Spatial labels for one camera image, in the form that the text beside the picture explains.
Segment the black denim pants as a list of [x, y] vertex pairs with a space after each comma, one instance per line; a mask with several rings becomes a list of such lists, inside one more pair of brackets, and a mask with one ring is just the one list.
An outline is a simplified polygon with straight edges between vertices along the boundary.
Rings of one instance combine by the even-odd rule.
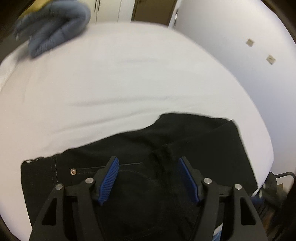
[[190, 240], [200, 207], [186, 192], [178, 159], [217, 184], [241, 184], [249, 195], [257, 181], [234, 122], [167, 113], [152, 125], [118, 133], [21, 165], [29, 218], [34, 222], [56, 184], [79, 184], [119, 159], [119, 172], [100, 218], [108, 240]]

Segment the blue folded duvet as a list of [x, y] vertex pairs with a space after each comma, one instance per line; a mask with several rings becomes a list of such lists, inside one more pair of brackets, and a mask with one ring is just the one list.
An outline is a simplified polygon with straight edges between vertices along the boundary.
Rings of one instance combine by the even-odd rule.
[[89, 24], [91, 10], [80, 1], [49, 1], [39, 10], [25, 14], [14, 25], [15, 36], [29, 40], [31, 58], [79, 36]]

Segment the white wardrobe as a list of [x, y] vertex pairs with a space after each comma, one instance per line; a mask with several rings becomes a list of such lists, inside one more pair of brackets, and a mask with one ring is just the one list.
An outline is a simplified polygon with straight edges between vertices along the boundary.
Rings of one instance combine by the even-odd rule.
[[83, 1], [91, 10], [90, 23], [130, 22], [135, 0], [90, 0]]

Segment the yellow pillow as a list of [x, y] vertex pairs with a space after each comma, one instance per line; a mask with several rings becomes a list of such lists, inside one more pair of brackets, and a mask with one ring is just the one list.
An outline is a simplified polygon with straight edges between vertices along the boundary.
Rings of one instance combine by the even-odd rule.
[[45, 5], [47, 5], [48, 3], [50, 3], [52, 0], [35, 0], [21, 15], [20, 18], [39, 11], [41, 8], [43, 8]]

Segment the brown wooden door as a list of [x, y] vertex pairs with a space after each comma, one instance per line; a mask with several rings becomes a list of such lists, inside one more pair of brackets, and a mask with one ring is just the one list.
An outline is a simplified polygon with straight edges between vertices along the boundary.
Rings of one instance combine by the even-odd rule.
[[177, 0], [138, 0], [132, 12], [132, 21], [168, 26]]

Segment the beige wall socket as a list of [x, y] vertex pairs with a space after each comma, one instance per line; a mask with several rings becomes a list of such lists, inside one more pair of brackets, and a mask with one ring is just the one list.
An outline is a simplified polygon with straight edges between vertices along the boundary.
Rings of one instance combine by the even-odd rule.
[[275, 63], [275, 61], [276, 61], [276, 59], [272, 55], [268, 55], [266, 60], [271, 65], [273, 65]]
[[252, 47], [253, 44], [254, 44], [254, 41], [253, 41], [252, 39], [248, 39], [248, 40], [246, 41], [246, 44], [247, 44], [249, 47]]

